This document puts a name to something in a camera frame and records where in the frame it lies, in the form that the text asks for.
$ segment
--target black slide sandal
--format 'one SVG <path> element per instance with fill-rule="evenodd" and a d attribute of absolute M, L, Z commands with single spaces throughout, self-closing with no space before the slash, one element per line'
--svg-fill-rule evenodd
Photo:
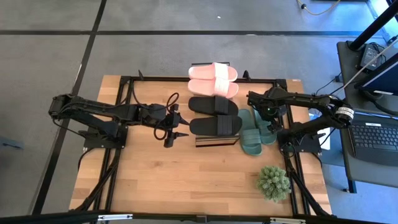
<path fill-rule="evenodd" d="M 221 96 L 194 96 L 189 99 L 188 107 L 194 112 L 213 116 L 218 114 L 238 115 L 238 106 L 231 100 Z"/>
<path fill-rule="evenodd" d="M 189 124 L 192 134 L 204 136 L 234 136 L 242 127 L 238 116 L 218 115 L 211 118 L 193 119 Z"/>

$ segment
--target wooden table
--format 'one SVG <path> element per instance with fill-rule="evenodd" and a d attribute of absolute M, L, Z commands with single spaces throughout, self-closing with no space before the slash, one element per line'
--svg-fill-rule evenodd
<path fill-rule="evenodd" d="M 105 75 L 98 101 L 114 104 L 120 76 Z M 288 91 L 303 92 L 300 80 L 287 80 Z M 239 109 L 247 105 L 249 90 L 264 93 L 271 85 L 240 83 L 233 98 Z M 169 96 L 178 92 L 182 117 L 195 118 L 188 109 L 192 93 L 185 82 L 134 82 L 141 103 L 165 105 Z M 308 109 L 292 107 L 294 121 L 308 121 Z M 175 129 L 190 133 L 189 127 Z M 243 153 L 235 146 L 195 147 L 195 135 L 178 138 L 174 146 L 164 148 L 163 141 L 154 138 L 153 129 L 143 126 L 129 128 L 127 144 L 122 150 L 111 210 L 132 213 L 265 215 L 291 216 L 290 199 L 274 203 L 264 200 L 255 187 L 258 172 L 264 166 L 285 169 L 277 143 L 262 146 L 261 156 Z M 76 208 L 97 184 L 104 149 L 94 149 L 81 162 L 70 208 Z M 331 213 L 319 161 L 311 154 L 301 153 L 305 184 L 322 208 Z M 104 207 L 106 187 L 101 207 Z M 296 186 L 298 210 L 303 213 L 300 191 Z"/>

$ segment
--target laptop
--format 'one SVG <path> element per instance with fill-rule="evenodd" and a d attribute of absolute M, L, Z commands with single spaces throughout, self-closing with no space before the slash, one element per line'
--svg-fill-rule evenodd
<path fill-rule="evenodd" d="M 398 54 L 358 82 L 355 88 L 376 103 L 384 95 L 394 95 L 398 104 Z M 357 112 L 349 135 L 357 159 L 398 166 L 398 116 Z"/>

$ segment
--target succulent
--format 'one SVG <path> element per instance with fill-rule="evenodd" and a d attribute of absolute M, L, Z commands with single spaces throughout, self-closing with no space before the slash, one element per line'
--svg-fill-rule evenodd
<path fill-rule="evenodd" d="M 285 170 L 276 166 L 266 166 L 261 169 L 257 188 L 266 200 L 278 202 L 286 199 L 286 195 L 291 193 L 290 181 L 285 174 Z"/>

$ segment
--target table leg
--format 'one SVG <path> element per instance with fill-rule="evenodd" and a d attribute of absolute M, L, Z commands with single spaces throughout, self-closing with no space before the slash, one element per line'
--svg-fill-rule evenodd
<path fill-rule="evenodd" d="M 345 192 L 349 192 L 351 194 L 356 194 L 356 185 L 355 181 L 347 179 L 348 181 L 348 189 L 344 189 Z"/>

